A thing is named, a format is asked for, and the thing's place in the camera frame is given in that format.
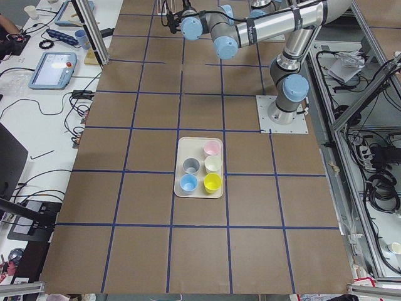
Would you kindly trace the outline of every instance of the black ring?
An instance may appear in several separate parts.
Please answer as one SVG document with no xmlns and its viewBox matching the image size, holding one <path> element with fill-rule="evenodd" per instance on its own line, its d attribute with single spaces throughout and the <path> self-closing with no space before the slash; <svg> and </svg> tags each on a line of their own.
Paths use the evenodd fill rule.
<svg viewBox="0 0 401 301">
<path fill-rule="evenodd" d="M 51 40 L 43 40 L 42 42 L 39 43 L 39 47 L 41 49 L 50 49 L 55 45 L 55 42 L 51 41 Z"/>
</svg>

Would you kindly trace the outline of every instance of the beige tray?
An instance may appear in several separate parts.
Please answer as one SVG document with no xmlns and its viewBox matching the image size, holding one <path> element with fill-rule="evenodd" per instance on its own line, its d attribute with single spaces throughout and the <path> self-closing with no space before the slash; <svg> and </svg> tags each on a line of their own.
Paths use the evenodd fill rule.
<svg viewBox="0 0 401 301">
<path fill-rule="evenodd" d="M 203 145 L 208 140 L 218 141 L 221 145 L 221 161 L 223 162 L 220 172 L 218 174 L 221 176 L 222 184 L 221 188 L 213 194 L 208 194 L 203 185 L 203 179 L 206 176 L 206 168 L 205 168 L 205 154 L 203 151 Z M 174 193 L 176 196 L 182 198 L 208 198 L 208 199 L 217 199 L 223 195 L 224 192 L 224 158 L 223 158 L 223 143 L 220 139 L 217 138 L 203 138 L 203 137 L 183 137 L 178 141 L 178 152 L 177 152 L 177 163 L 175 167 L 175 179 L 174 179 Z M 188 158 L 195 158 L 200 163 L 199 172 L 196 174 L 196 178 L 198 179 L 198 187 L 192 194 L 186 194 L 182 191 L 180 187 L 180 179 L 185 174 L 182 164 Z"/>
</svg>

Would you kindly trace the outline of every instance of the gray cup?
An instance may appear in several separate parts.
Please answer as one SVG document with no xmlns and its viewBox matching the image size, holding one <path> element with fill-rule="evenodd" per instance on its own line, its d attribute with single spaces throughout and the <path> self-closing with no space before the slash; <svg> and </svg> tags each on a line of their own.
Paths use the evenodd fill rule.
<svg viewBox="0 0 401 301">
<path fill-rule="evenodd" d="M 182 164 L 182 168 L 186 174 L 197 174 L 201 164 L 195 158 L 188 158 Z"/>
<path fill-rule="evenodd" d="M 75 31 L 75 38 L 81 45 L 81 47 L 85 50 L 88 50 L 90 48 L 90 43 L 88 40 L 88 36 L 86 35 L 85 30 L 80 29 Z"/>
</svg>

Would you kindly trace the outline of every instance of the person's arm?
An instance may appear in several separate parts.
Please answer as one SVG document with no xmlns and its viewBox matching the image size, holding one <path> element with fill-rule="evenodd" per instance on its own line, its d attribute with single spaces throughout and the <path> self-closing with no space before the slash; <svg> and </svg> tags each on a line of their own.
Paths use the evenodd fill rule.
<svg viewBox="0 0 401 301">
<path fill-rule="evenodd" d="M 4 17 L 2 14 L 0 14 L 0 26 L 2 26 L 8 34 L 11 35 L 16 35 L 19 34 L 19 29 L 15 24 L 10 21 L 8 18 Z"/>
</svg>

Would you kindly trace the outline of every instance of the blue cup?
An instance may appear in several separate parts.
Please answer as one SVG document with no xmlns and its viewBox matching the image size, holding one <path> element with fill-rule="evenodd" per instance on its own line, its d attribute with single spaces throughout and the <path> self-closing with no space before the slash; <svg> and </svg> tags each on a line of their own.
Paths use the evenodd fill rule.
<svg viewBox="0 0 401 301">
<path fill-rule="evenodd" d="M 86 35 L 85 30 L 80 29 L 75 31 L 75 38 L 81 45 L 81 47 L 85 50 L 88 50 L 90 48 L 90 43 L 88 40 L 88 36 Z"/>
<path fill-rule="evenodd" d="M 198 179 L 193 174 L 184 174 L 180 179 L 180 187 L 185 194 L 192 194 L 198 187 Z"/>
</svg>

